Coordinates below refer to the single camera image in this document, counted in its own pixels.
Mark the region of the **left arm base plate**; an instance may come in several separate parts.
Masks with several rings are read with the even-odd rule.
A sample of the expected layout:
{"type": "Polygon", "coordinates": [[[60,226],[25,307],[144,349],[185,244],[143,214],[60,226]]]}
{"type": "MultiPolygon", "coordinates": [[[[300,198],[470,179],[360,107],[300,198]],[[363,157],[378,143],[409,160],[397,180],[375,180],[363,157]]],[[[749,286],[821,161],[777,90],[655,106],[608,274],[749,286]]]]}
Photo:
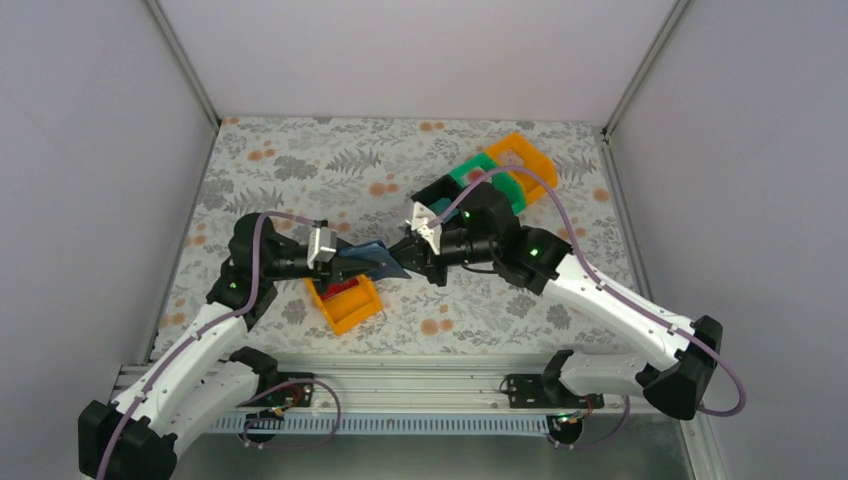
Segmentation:
{"type": "Polygon", "coordinates": [[[273,372],[261,375],[256,393],[242,403],[250,407],[310,407],[315,375],[308,372],[273,372]]]}

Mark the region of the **blue card holder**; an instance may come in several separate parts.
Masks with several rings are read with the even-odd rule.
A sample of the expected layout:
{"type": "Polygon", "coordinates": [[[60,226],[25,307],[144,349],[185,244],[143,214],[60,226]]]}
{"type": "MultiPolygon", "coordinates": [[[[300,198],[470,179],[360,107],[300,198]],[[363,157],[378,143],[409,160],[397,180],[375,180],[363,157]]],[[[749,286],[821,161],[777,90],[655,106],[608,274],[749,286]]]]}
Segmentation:
{"type": "Polygon", "coordinates": [[[411,278],[411,275],[391,255],[382,240],[344,247],[338,252],[338,255],[343,258],[375,263],[376,266],[367,273],[368,278],[373,282],[385,279],[411,278]]]}

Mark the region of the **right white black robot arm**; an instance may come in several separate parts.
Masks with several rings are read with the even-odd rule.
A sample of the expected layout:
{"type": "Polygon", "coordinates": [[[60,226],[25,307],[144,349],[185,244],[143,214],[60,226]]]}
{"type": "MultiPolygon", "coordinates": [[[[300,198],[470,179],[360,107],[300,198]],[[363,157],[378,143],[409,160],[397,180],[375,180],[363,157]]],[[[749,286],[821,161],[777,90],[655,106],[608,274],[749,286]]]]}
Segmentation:
{"type": "Polygon", "coordinates": [[[405,236],[391,256],[437,286],[449,268],[491,262],[496,275],[562,307],[572,307],[625,340],[631,354],[558,351],[540,376],[549,402],[561,406],[587,396],[645,399],[659,412],[691,420],[718,365],[723,327],[703,316],[666,311],[609,279],[547,230],[521,225],[506,194],[490,183],[467,192],[447,223],[414,196],[405,236]]]}

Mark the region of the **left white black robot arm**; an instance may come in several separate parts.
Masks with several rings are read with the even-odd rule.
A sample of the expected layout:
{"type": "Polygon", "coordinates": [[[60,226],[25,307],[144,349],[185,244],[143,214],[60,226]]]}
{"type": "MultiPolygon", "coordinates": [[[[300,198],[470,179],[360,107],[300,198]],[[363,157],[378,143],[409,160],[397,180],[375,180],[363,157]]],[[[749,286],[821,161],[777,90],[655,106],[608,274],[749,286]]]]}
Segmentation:
{"type": "Polygon", "coordinates": [[[350,255],[324,221],[307,244],[276,232],[275,213],[236,222],[218,279],[194,320],[166,353],[107,403],[92,401],[78,417],[80,472],[91,479],[168,479],[179,457],[207,427],[238,406],[262,408],[250,424],[309,403],[310,374],[286,374],[272,356],[243,345],[277,296],[280,281],[308,279],[327,290],[380,270],[350,255]]]}

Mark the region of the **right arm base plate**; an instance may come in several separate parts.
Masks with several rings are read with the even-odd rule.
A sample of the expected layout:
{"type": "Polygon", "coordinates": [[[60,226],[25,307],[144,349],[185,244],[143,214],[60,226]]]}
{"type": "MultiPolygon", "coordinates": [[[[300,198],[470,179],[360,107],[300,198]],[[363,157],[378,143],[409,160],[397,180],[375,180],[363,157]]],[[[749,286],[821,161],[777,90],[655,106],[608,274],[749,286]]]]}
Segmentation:
{"type": "Polygon", "coordinates": [[[540,374],[510,374],[498,391],[507,396],[512,409],[587,409],[603,408],[602,395],[578,396],[558,381],[544,381],[540,374]]]}

